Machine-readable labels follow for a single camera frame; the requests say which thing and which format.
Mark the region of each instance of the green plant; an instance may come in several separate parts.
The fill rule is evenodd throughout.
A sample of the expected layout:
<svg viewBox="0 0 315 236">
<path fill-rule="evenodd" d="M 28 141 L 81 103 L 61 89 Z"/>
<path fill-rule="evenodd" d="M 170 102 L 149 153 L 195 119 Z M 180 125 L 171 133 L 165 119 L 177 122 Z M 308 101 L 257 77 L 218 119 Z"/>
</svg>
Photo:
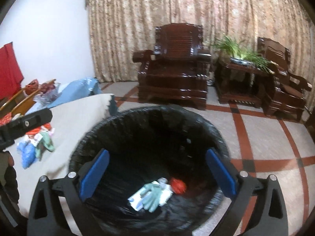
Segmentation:
<svg viewBox="0 0 315 236">
<path fill-rule="evenodd" d="M 253 62 L 260 70 L 272 73 L 268 68 L 270 61 L 254 51 L 241 47 L 240 44 L 243 41 L 244 40 L 237 42 L 235 39 L 225 35 L 222 40 L 216 39 L 216 43 L 213 46 L 218 50 L 224 51 L 227 55 L 233 58 Z"/>
<path fill-rule="evenodd" d="M 227 35 L 223 36 L 222 40 L 216 39 L 216 43 L 213 46 L 218 50 L 225 51 L 234 58 L 238 58 L 240 54 L 240 43 Z"/>
</svg>

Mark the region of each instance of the green glove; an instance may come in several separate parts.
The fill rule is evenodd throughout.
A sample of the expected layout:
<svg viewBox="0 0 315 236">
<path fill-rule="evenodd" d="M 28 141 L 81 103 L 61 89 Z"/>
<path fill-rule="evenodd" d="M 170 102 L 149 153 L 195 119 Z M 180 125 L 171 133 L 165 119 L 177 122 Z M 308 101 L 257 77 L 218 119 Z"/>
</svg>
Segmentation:
<svg viewBox="0 0 315 236">
<path fill-rule="evenodd" d="M 42 158 L 42 150 L 48 150 L 49 152 L 53 152 L 55 150 L 55 147 L 53 145 L 53 142 L 46 131 L 40 132 L 40 134 L 43 136 L 43 138 L 38 143 L 37 147 L 35 148 L 35 156 L 39 160 Z"/>
<path fill-rule="evenodd" d="M 159 203 L 162 195 L 162 187 L 159 184 L 145 184 L 144 190 L 140 193 L 144 198 L 142 200 L 143 208 L 149 212 L 154 212 Z"/>
</svg>

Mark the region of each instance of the metal screw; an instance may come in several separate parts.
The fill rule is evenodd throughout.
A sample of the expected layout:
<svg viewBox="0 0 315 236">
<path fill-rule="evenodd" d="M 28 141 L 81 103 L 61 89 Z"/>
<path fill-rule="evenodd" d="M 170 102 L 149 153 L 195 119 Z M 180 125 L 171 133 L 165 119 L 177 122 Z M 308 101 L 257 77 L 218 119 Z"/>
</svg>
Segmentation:
<svg viewBox="0 0 315 236">
<path fill-rule="evenodd" d="M 275 175 L 273 175 L 273 174 L 271 174 L 269 177 L 270 177 L 270 179 L 272 181 L 276 181 L 277 180 L 277 177 Z"/>
<path fill-rule="evenodd" d="M 45 182 L 46 181 L 46 176 L 41 176 L 40 178 L 39 178 L 39 180 L 40 180 L 40 182 Z"/>
<path fill-rule="evenodd" d="M 241 177 L 248 177 L 248 173 L 244 170 L 242 170 L 239 174 Z"/>
<path fill-rule="evenodd" d="M 68 174 L 68 177 L 74 178 L 76 175 L 77 175 L 76 172 L 71 171 L 71 172 Z"/>
</svg>

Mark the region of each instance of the chair leg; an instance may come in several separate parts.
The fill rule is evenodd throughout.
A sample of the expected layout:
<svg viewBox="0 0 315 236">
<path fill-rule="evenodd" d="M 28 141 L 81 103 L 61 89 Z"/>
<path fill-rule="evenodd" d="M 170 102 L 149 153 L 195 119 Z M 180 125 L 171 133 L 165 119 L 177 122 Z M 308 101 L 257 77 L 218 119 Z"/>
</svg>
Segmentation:
<svg viewBox="0 0 315 236">
<path fill-rule="evenodd" d="M 207 103 L 205 101 L 195 101 L 194 102 L 198 110 L 206 110 Z"/>
<path fill-rule="evenodd" d="M 220 103 L 220 104 L 228 104 L 228 103 L 229 103 L 229 99 L 226 99 L 226 98 L 219 98 L 219 103 Z"/>
<path fill-rule="evenodd" d="M 261 107 L 261 102 L 255 103 L 255 104 L 254 104 L 254 107 L 255 107 L 255 108 L 260 108 L 260 107 Z"/>
<path fill-rule="evenodd" d="M 272 108 L 268 108 L 267 110 L 264 111 L 265 115 L 267 116 L 273 116 L 273 114 L 276 112 L 275 109 L 272 109 Z"/>
<path fill-rule="evenodd" d="M 314 118 L 313 118 L 313 114 L 310 115 L 310 117 L 308 118 L 308 120 L 305 122 L 305 127 L 309 127 L 311 125 L 313 125 L 315 122 Z"/>
<path fill-rule="evenodd" d="M 300 121 L 301 121 L 302 114 L 303 114 L 303 109 L 297 110 L 297 112 L 296 112 L 296 121 L 297 121 L 297 122 L 300 122 Z"/>
<path fill-rule="evenodd" d="M 148 101 L 149 94 L 145 92 L 138 92 L 138 102 L 146 103 Z"/>
</svg>

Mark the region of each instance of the white wall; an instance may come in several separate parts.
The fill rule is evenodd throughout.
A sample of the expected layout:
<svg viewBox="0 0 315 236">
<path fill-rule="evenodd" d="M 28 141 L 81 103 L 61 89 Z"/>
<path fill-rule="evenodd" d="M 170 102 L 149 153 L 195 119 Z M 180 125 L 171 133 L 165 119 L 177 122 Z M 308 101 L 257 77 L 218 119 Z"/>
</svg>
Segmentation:
<svg viewBox="0 0 315 236">
<path fill-rule="evenodd" d="M 0 47 L 12 41 L 22 86 L 94 77 L 84 0 L 16 0 L 0 25 Z"/>
</svg>

